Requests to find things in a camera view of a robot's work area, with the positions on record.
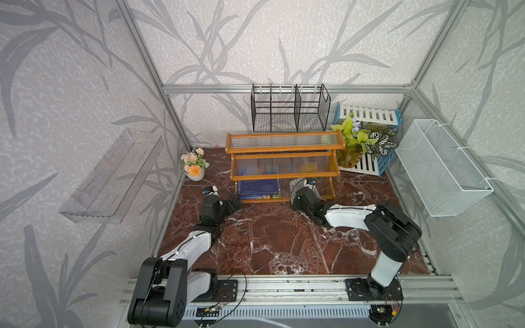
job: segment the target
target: black metal file organizer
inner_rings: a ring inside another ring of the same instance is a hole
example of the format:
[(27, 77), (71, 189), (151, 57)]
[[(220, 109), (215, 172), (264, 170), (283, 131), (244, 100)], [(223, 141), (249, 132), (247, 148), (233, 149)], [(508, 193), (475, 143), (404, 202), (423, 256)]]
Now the black metal file organizer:
[[(277, 94), (292, 93), (284, 100), (275, 100)], [(251, 119), (254, 132), (308, 132), (324, 131), (330, 111), (330, 94), (324, 84), (320, 87), (309, 86), (315, 100), (301, 100), (301, 90), (297, 86), (251, 86)], [(262, 94), (269, 94), (269, 100), (263, 100)]]

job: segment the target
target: brown marble surface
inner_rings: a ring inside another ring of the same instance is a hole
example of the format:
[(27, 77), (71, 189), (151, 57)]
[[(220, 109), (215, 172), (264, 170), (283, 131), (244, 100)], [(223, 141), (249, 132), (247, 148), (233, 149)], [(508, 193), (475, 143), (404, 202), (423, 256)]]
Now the brown marble surface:
[[(204, 186), (227, 186), (234, 191), (229, 178), (231, 163), (224, 148), (208, 149), (204, 157), (211, 165), (202, 181), (184, 181), (159, 254), (177, 246), (197, 223)], [(288, 188), (283, 183), (281, 189)], [(316, 180), (316, 184), (321, 194), (326, 193), (324, 181)], [(398, 204), (386, 177), (342, 171), (334, 179), (334, 187), (338, 204), (359, 206), (384, 199)], [(219, 195), (227, 198), (228, 193), (222, 188)], [(242, 218), (232, 225), (239, 215)], [(319, 227), (304, 214), (294, 213), (288, 202), (244, 204), (226, 225), (219, 240), (201, 255), (194, 268), (212, 268), (218, 274), (237, 270), (245, 274), (368, 274), (379, 254), (367, 231)], [(428, 274), (419, 251), (412, 254), (401, 273)]]

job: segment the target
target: clear acrylic shelf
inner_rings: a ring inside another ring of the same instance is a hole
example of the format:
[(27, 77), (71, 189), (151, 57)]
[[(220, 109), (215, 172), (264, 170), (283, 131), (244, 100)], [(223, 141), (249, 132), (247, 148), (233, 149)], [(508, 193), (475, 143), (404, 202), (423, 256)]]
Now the clear acrylic shelf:
[(122, 222), (162, 148), (160, 135), (125, 129), (60, 213), (73, 222)]

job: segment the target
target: wallpaper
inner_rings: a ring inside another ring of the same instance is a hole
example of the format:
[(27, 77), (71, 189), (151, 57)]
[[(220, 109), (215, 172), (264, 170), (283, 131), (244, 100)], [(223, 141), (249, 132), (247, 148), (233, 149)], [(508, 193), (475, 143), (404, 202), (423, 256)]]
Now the wallpaper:
[[(257, 100), (269, 100), (268, 94), (256, 94)], [(272, 100), (293, 100), (293, 95), (272, 95)], [(332, 103), (327, 128), (333, 124), (337, 104), (395, 110), (402, 94), (330, 94)], [(173, 94), (171, 103), (192, 146), (224, 147), (228, 133), (251, 133), (250, 94)], [(303, 94), (303, 100), (319, 101), (319, 96)]]
[(420, 89), (525, 207), (525, 2), (469, 5)]
[[(129, 0), (163, 84), (410, 83), (452, 2)], [(401, 100), (331, 97), (332, 105), (383, 109)], [(227, 132), (252, 131), (249, 95), (172, 102), (194, 146), (222, 146)]]
[[(113, 2), (0, 0), (0, 31), (0, 326), (107, 327), (183, 143)], [(124, 128), (166, 146), (122, 223), (73, 223), (59, 208)]]
[[(495, 177), (523, 205), (525, 1), (471, 1), (421, 85)], [(414, 102), (403, 131), (427, 118)], [(486, 197), (455, 217), (430, 217), (400, 161), (390, 164), (440, 274), (454, 277), (478, 327), (525, 322), (525, 241)]]

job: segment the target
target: white flower pot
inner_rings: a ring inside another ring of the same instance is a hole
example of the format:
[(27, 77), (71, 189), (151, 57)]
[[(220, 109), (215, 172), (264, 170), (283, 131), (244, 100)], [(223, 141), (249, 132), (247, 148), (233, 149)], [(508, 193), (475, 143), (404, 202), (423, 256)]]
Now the white flower pot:
[(191, 176), (191, 175), (187, 174), (186, 171), (184, 171), (184, 173), (186, 173), (186, 176), (187, 176), (190, 180), (193, 180), (193, 181), (200, 181), (200, 180), (202, 180), (202, 178), (204, 177), (204, 168), (201, 167), (201, 169), (202, 169), (202, 170), (201, 170), (201, 173), (200, 173), (199, 175), (197, 175), (197, 176)]

